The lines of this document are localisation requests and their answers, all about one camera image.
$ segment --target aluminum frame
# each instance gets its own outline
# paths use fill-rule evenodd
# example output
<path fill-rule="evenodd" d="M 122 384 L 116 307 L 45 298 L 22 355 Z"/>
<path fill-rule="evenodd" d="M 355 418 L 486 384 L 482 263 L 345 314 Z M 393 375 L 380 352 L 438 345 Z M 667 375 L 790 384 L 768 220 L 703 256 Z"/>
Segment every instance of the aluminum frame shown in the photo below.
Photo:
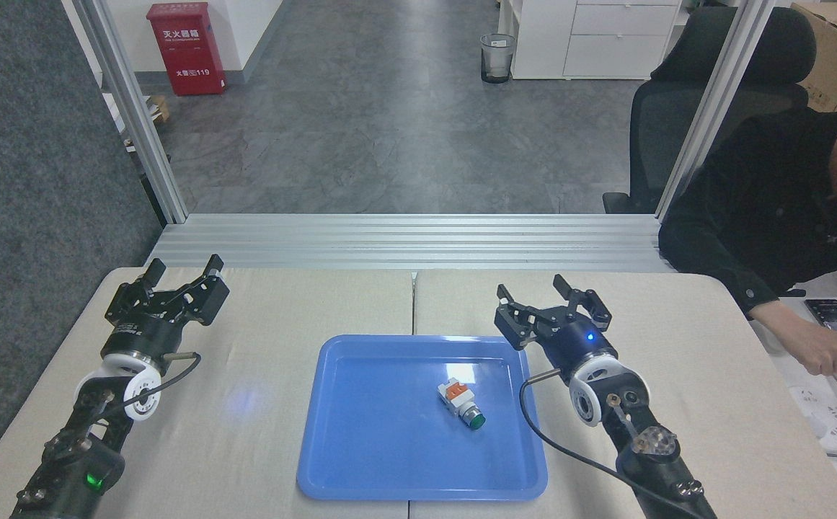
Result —
<path fill-rule="evenodd" d="M 697 169 L 706 160 L 772 9 L 774 0 L 750 0 L 739 4 L 732 27 L 722 44 L 722 52 L 709 77 L 704 97 L 694 115 L 691 129 L 688 130 L 688 137 L 685 138 L 674 170 L 655 209 L 655 217 L 659 221 L 665 220 L 671 204 L 681 196 Z"/>
<path fill-rule="evenodd" d="M 72 0 L 79 13 L 82 26 L 92 43 L 105 78 L 120 108 L 121 118 L 127 125 L 139 160 L 159 201 L 167 223 L 184 223 L 187 220 L 181 192 L 174 181 L 171 165 L 159 141 L 159 134 L 149 118 L 149 111 L 142 101 L 142 91 L 129 63 L 129 57 L 114 19 L 105 0 Z"/>

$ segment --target black office chair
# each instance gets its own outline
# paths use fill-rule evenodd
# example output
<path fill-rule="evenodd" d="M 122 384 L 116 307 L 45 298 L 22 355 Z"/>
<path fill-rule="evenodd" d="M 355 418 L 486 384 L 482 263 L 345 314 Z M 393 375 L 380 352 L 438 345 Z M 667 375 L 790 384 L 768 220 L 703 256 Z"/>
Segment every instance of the black office chair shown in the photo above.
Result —
<path fill-rule="evenodd" d="M 654 213 L 729 32 L 734 7 L 699 7 L 681 39 L 639 86 L 629 121 L 629 194 L 603 194 L 612 213 Z M 806 106 L 797 85 L 815 62 L 816 42 L 806 17 L 774 7 L 712 148 L 751 115 Z"/>

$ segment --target gray wall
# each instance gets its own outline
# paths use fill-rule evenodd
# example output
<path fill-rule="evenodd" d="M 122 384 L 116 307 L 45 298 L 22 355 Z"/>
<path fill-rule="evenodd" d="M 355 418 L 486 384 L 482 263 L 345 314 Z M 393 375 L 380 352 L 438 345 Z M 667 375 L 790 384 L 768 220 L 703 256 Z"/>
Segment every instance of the gray wall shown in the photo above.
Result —
<path fill-rule="evenodd" d="M 62 3 L 0 0 L 0 436 L 102 277 L 160 232 Z M 95 368 L 103 342 L 81 346 Z"/>

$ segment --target fire extinguisher box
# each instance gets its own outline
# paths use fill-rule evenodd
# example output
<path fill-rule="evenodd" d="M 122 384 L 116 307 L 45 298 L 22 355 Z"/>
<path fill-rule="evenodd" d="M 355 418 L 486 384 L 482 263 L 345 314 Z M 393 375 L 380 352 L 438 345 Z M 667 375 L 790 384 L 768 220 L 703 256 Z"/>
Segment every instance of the fire extinguisher box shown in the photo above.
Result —
<path fill-rule="evenodd" d="M 175 95 L 223 93 L 226 76 L 206 2 L 152 4 L 146 19 Z"/>

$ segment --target plastic tray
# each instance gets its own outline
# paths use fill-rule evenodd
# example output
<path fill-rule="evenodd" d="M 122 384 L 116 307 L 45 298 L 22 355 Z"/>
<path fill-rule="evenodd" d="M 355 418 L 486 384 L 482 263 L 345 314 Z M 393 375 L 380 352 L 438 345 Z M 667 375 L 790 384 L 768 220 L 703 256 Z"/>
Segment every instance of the plastic tray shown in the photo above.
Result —
<path fill-rule="evenodd" d="M 297 482 L 323 500 L 536 498 L 543 443 L 518 405 L 529 376 L 524 352 L 500 337 L 332 338 L 319 353 Z M 478 430 L 440 400 L 450 377 L 477 395 Z"/>

